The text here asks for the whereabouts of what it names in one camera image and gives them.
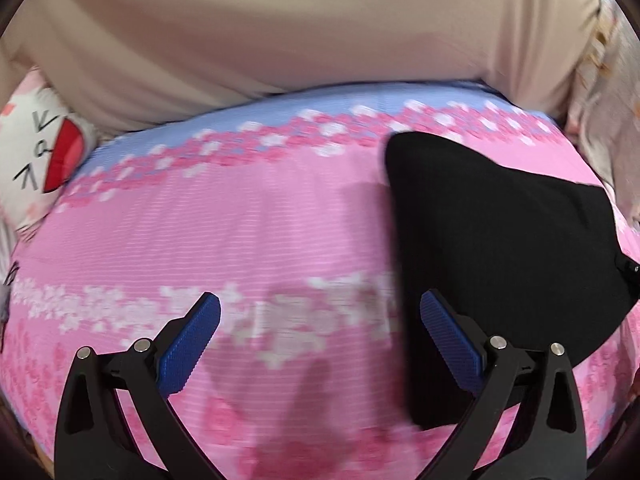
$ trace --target white plush toy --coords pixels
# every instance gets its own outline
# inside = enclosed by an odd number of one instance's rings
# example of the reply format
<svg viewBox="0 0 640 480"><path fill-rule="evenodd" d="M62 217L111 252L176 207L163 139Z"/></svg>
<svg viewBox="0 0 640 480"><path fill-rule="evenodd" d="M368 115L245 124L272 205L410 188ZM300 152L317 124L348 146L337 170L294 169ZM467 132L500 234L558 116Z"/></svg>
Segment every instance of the white plush toy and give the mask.
<svg viewBox="0 0 640 480"><path fill-rule="evenodd" d="M0 114L0 218L33 237L63 186L95 148L97 132L32 70Z"/></svg>

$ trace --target silver rivet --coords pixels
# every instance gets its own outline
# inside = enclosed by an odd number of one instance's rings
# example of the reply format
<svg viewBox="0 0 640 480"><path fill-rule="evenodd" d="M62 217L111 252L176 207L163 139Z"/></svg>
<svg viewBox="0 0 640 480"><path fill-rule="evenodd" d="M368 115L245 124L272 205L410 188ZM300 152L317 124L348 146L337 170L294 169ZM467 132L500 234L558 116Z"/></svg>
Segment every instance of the silver rivet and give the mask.
<svg viewBox="0 0 640 480"><path fill-rule="evenodd" d="M136 352L146 352L151 348L151 341L149 339L138 339L133 343L133 349Z"/></svg>
<svg viewBox="0 0 640 480"><path fill-rule="evenodd" d="M551 351L556 355L563 355L564 354L564 346L562 346L560 343L552 343Z"/></svg>
<svg viewBox="0 0 640 480"><path fill-rule="evenodd" d="M494 335L489 339L489 343L491 343L492 347L497 348L498 350L507 348L507 340L499 335Z"/></svg>
<svg viewBox="0 0 640 480"><path fill-rule="evenodd" d="M83 346L76 353L78 359L87 359L91 355L91 349L88 346Z"/></svg>

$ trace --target black clamp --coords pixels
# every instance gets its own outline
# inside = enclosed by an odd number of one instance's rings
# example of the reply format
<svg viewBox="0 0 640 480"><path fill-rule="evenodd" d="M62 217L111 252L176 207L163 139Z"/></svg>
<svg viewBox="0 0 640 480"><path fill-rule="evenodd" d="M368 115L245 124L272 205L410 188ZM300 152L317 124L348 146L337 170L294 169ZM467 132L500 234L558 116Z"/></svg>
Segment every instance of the black clamp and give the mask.
<svg viewBox="0 0 640 480"><path fill-rule="evenodd" d="M440 330L434 339L447 347L441 352L451 358L447 363L460 383L478 390L463 420L417 480L584 480L584 421L562 345L551 345L547 352L514 348L500 336L488 338L436 292L429 294L433 322L428 328L432 334ZM139 339L125 352L98 355L89 347L79 349L58 415L56 480L225 480L167 401L184 386L218 325L219 303L217 318L202 314L212 309L212 302L217 298L204 294L184 318L170 321L154 340ZM461 358L465 355L471 356L471 366ZM527 393L500 457L474 470L514 385L526 386ZM167 470L140 455L116 389L129 391Z"/></svg>

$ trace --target pillow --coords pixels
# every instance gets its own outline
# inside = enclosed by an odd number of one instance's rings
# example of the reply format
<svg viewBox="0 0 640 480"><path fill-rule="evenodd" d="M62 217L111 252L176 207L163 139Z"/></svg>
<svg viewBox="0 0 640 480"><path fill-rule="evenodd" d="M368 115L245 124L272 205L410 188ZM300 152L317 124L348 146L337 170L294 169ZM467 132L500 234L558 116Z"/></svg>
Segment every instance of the pillow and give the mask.
<svg viewBox="0 0 640 480"><path fill-rule="evenodd" d="M15 232L0 219L0 283L4 282L11 267L11 254L17 239Z"/></svg>
<svg viewBox="0 0 640 480"><path fill-rule="evenodd" d="M482 78L522 108L560 116L598 4L26 0L6 35L12 59L29 54L66 102L116 132L274 93L394 80Z"/></svg>
<svg viewBox="0 0 640 480"><path fill-rule="evenodd" d="M500 166L422 133L393 136L385 164L401 267L408 409L424 429L459 422L472 400L420 320L420 297L430 288L485 334L518 348L545 351L561 342L573 366L638 301L638 277L628 272L637 264L620 249L601 187ZM522 393L516 388L511 402Z"/></svg>
<svg viewBox="0 0 640 480"><path fill-rule="evenodd" d="M640 40L614 0L578 66L566 132L615 189L616 205L640 224Z"/></svg>
<svg viewBox="0 0 640 480"><path fill-rule="evenodd" d="M96 139L38 69L26 75L0 113L0 219L22 240L33 236Z"/></svg>

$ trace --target pink flower print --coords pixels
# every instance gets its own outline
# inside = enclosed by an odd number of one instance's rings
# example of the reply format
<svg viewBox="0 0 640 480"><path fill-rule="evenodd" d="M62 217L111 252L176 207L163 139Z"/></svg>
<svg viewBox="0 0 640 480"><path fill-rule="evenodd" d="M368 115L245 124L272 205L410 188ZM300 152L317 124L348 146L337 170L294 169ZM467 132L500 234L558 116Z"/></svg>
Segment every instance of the pink flower print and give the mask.
<svg viewBox="0 0 640 480"><path fill-rule="evenodd" d="M433 119L433 117L426 114L418 114L415 119L411 120L409 123L406 123L406 124L409 124L412 130L415 130L417 132L437 134L443 131L443 126L437 123Z"/></svg>
<svg viewBox="0 0 640 480"><path fill-rule="evenodd" d="M258 455L254 448L245 447L238 455L238 472L241 475L251 477L258 465Z"/></svg>
<svg viewBox="0 0 640 480"><path fill-rule="evenodd" d="M389 456L390 443L380 428L369 428L360 432L356 443L356 460L366 471L384 467Z"/></svg>
<svg viewBox="0 0 640 480"><path fill-rule="evenodd" d="M196 137L191 137L191 139L187 140L182 146L182 151L180 152L180 156L182 155L197 155L200 152L200 148L202 147L202 139L197 139Z"/></svg>
<svg viewBox="0 0 640 480"><path fill-rule="evenodd" d="M264 158L269 162L276 162L284 158L287 155L287 151L284 148L274 147L269 148L264 152Z"/></svg>
<svg viewBox="0 0 640 480"><path fill-rule="evenodd" d="M296 128L300 134L313 137L320 134L320 127L314 123L303 123Z"/></svg>
<svg viewBox="0 0 640 480"><path fill-rule="evenodd" d="M44 420L47 430L49 432L55 432L57 416L56 412L52 409L51 405L48 402L44 403L40 416Z"/></svg>
<svg viewBox="0 0 640 480"><path fill-rule="evenodd" d="M220 166L237 166L240 164L240 158L237 155L220 155L218 163Z"/></svg>
<svg viewBox="0 0 640 480"><path fill-rule="evenodd" d="M22 333L22 340L20 342L20 352L22 352L23 355L28 355L31 348L30 348L30 343L31 343L31 337L29 336L28 332L23 332Z"/></svg>
<svg viewBox="0 0 640 480"><path fill-rule="evenodd" d="M593 420L586 427L587 433L587 449L589 452L593 451L600 444L601 431L600 424L597 420Z"/></svg>
<svg viewBox="0 0 640 480"><path fill-rule="evenodd" d="M300 128L303 128L306 124L309 124L307 120L303 119L302 117L296 116L289 121L287 126L289 126L294 130L299 130Z"/></svg>
<svg viewBox="0 0 640 480"><path fill-rule="evenodd" d="M198 152L191 153L188 147L183 145L172 149L169 155L174 159L171 163L172 169L184 169L196 163Z"/></svg>
<svg viewBox="0 0 640 480"><path fill-rule="evenodd" d="M349 134L337 134L331 137L331 142L336 144L351 144L352 140Z"/></svg>
<svg viewBox="0 0 640 480"><path fill-rule="evenodd" d="M386 125L386 123L372 124L369 127L369 131L378 137L386 137L391 133L391 129Z"/></svg>
<svg viewBox="0 0 640 480"><path fill-rule="evenodd" d="M296 146L305 146L308 143L308 139L302 135L291 135L287 137L286 145L290 148L294 148Z"/></svg>
<svg viewBox="0 0 640 480"><path fill-rule="evenodd" d="M403 108L402 111L394 116L394 120L402 124L412 124L418 118L418 112L409 108Z"/></svg>
<svg viewBox="0 0 640 480"><path fill-rule="evenodd" d="M15 105L13 103L7 103L2 109L2 113L0 115L2 115L2 117L7 117L7 115L14 111L14 108Z"/></svg>
<svg viewBox="0 0 640 480"><path fill-rule="evenodd" d="M356 120L365 124L372 123L378 118L378 111L365 105L355 105L350 111L356 117Z"/></svg>
<svg viewBox="0 0 640 480"><path fill-rule="evenodd" d="M212 441L222 446L244 438L242 418L224 399L218 397L211 397L207 402L204 425Z"/></svg>
<svg viewBox="0 0 640 480"><path fill-rule="evenodd" d="M31 404L29 400L27 400L27 402L25 403L24 409L22 411L24 413L25 423L28 424L29 426L31 425L36 426L38 423L38 415L36 414L36 411L34 410L34 406Z"/></svg>
<svg viewBox="0 0 640 480"><path fill-rule="evenodd" d="M331 115L325 114L322 112L320 112L319 114L316 114L313 118L313 122L318 124L331 123L333 120L334 118L331 117Z"/></svg>
<svg viewBox="0 0 640 480"><path fill-rule="evenodd" d="M274 134L278 134L279 131L276 126L265 126L264 124L255 132L245 132L246 134L250 134L253 138L260 138L264 136L271 136Z"/></svg>
<svg viewBox="0 0 640 480"><path fill-rule="evenodd" d="M315 478L324 469L327 457L319 447L303 442L288 442L282 453L282 480Z"/></svg>
<svg viewBox="0 0 640 480"><path fill-rule="evenodd" d="M364 124L350 123L345 124L347 131L352 137L358 138L367 133L367 127Z"/></svg>
<svg viewBox="0 0 640 480"><path fill-rule="evenodd" d="M594 378L594 370L590 367L584 381L578 386L578 394L583 406L588 406L591 403L596 396L597 389L598 385Z"/></svg>
<svg viewBox="0 0 640 480"><path fill-rule="evenodd" d="M517 121L518 124L522 127L522 134L532 137L537 140L544 140L549 138L549 133L553 131L554 128L550 128L549 125L545 124L540 118L533 116L531 114L515 114L513 116L513 120ZM540 128L541 123L549 132L544 131L544 129Z"/></svg>
<svg viewBox="0 0 640 480"><path fill-rule="evenodd" d="M51 370L49 370L49 366L43 365L40 369L40 383L38 384L38 387L48 390L52 381L53 374L51 373Z"/></svg>
<svg viewBox="0 0 640 480"><path fill-rule="evenodd" d="M65 389L66 377L62 374L56 375L53 379L53 394L56 397L62 397L63 390Z"/></svg>
<svg viewBox="0 0 640 480"><path fill-rule="evenodd" d="M386 112L378 112L378 121L380 124L387 124L389 121L393 120L393 115L387 114Z"/></svg>
<svg viewBox="0 0 640 480"><path fill-rule="evenodd" d="M404 410L404 379L401 376L389 383L389 401L392 406Z"/></svg>
<svg viewBox="0 0 640 480"><path fill-rule="evenodd" d="M365 148L373 148L380 140L377 137L360 137L356 142Z"/></svg>
<svg viewBox="0 0 640 480"><path fill-rule="evenodd" d="M238 161L240 164L249 164L258 160L260 154L251 150L246 150L244 153L239 153Z"/></svg>
<svg viewBox="0 0 640 480"><path fill-rule="evenodd" d="M478 466L482 467L483 465L489 464L490 462L493 462L495 459L497 459L498 455L500 455L503 445L504 441L498 440L494 435L494 437L489 441L489 444L484 450L484 453L482 453L482 456L480 457L480 460L478 462Z"/></svg>
<svg viewBox="0 0 640 480"><path fill-rule="evenodd" d="M66 352L62 343L58 342L53 348L53 365L56 370L62 370L66 366L69 366L71 362L71 356Z"/></svg>
<svg viewBox="0 0 640 480"><path fill-rule="evenodd" d="M164 171L158 171L156 173L151 173L151 174L148 174L145 177L145 181L148 184L158 185L158 184L162 184L165 180L166 180L166 172L164 172Z"/></svg>
<svg viewBox="0 0 640 480"><path fill-rule="evenodd" d="M354 123L354 117L351 114L337 114L334 117L334 122L349 126Z"/></svg>
<svg viewBox="0 0 640 480"><path fill-rule="evenodd" d="M191 139L189 139L188 142L208 142L210 140L213 139L213 137L215 137L216 135L216 131L215 130L209 130L209 129L204 129L204 130L200 130L199 132L196 132L193 134L193 137L191 137Z"/></svg>
<svg viewBox="0 0 640 480"><path fill-rule="evenodd" d="M451 431L451 426L441 426L430 431L415 433L415 449L425 465L436 456L442 444L449 438Z"/></svg>
<svg viewBox="0 0 640 480"><path fill-rule="evenodd" d="M262 144L260 143L260 139L258 139L257 137L252 137L251 139L245 139L242 142L242 148L244 150L247 150L249 152L252 151L260 151L260 146L262 146Z"/></svg>
<svg viewBox="0 0 640 480"><path fill-rule="evenodd" d="M24 371L31 379L31 381L35 381L38 377L38 365L36 364L36 359L27 359L27 364L24 367Z"/></svg>
<svg viewBox="0 0 640 480"><path fill-rule="evenodd" d="M142 425L142 421L140 420L140 416L136 409L131 406L126 406L123 408L124 418L127 422L129 429L131 430L131 434L133 435L135 440L138 440L141 436L145 436L145 428Z"/></svg>
<svg viewBox="0 0 640 480"><path fill-rule="evenodd" d="M336 476L335 480L365 480L365 474L361 471L357 470L345 470L340 471Z"/></svg>
<svg viewBox="0 0 640 480"><path fill-rule="evenodd" d="M36 385L33 388L30 403L33 405L35 410L39 410L41 407L43 407L46 404L46 398L45 398L44 392L45 392L44 388L39 387L38 385Z"/></svg>
<svg viewBox="0 0 640 480"><path fill-rule="evenodd" d="M75 207L87 205L90 202L91 202L91 198L88 195L74 196L65 200L66 204L69 204L70 206L75 206Z"/></svg>

